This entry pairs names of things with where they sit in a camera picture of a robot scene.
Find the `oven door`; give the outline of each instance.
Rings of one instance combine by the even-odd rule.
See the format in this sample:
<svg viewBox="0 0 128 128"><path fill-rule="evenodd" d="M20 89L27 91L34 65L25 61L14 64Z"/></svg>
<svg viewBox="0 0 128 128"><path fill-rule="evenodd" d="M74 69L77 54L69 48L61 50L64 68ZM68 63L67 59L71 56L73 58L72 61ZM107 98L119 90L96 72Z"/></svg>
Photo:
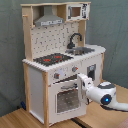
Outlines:
<svg viewBox="0 0 128 128"><path fill-rule="evenodd" d="M86 104L79 101L77 79L52 84L49 87L49 123L86 114Z"/></svg>

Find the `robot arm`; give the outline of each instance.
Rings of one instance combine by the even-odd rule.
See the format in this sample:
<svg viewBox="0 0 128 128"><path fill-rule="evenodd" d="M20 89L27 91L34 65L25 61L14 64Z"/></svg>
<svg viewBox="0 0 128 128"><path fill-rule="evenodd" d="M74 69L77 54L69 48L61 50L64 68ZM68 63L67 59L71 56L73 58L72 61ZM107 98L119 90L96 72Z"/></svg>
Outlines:
<svg viewBox="0 0 128 128"><path fill-rule="evenodd" d="M103 82L95 87L92 78L84 74L77 74L77 79L78 97L81 102L89 104L89 99L91 99L105 110L128 112L128 104L117 102L114 84Z"/></svg>

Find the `microwave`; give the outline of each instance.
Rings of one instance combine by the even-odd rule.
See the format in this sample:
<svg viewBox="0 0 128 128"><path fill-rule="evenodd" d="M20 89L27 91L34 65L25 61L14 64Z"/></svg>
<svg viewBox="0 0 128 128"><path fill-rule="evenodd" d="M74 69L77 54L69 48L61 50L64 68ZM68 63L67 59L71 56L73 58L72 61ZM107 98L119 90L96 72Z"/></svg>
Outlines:
<svg viewBox="0 0 128 128"><path fill-rule="evenodd" d="M90 4L69 4L67 5L67 21L89 18Z"/></svg>

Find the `oven window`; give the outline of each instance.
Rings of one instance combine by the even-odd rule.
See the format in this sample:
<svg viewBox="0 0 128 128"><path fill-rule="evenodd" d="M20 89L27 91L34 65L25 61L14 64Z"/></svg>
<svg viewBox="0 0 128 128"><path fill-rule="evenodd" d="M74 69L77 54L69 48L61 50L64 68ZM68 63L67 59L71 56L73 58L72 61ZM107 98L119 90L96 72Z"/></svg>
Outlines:
<svg viewBox="0 0 128 128"><path fill-rule="evenodd" d="M81 7L72 7L72 17L80 16Z"/></svg>
<svg viewBox="0 0 128 128"><path fill-rule="evenodd" d="M68 90L57 94L57 113L69 111L79 107L78 90Z"/></svg>

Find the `stovetop burner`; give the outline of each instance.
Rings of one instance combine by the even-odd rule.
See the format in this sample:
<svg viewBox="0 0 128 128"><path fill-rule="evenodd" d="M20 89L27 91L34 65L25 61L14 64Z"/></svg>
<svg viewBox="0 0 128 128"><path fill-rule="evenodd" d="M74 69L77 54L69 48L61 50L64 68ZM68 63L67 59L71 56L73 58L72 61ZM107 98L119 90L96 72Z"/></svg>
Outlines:
<svg viewBox="0 0 128 128"><path fill-rule="evenodd" d="M56 63L60 63L69 59L73 59L73 57L61 54L61 53L54 53L51 55L43 56L40 58L34 59L34 62L40 63L45 66L50 66Z"/></svg>

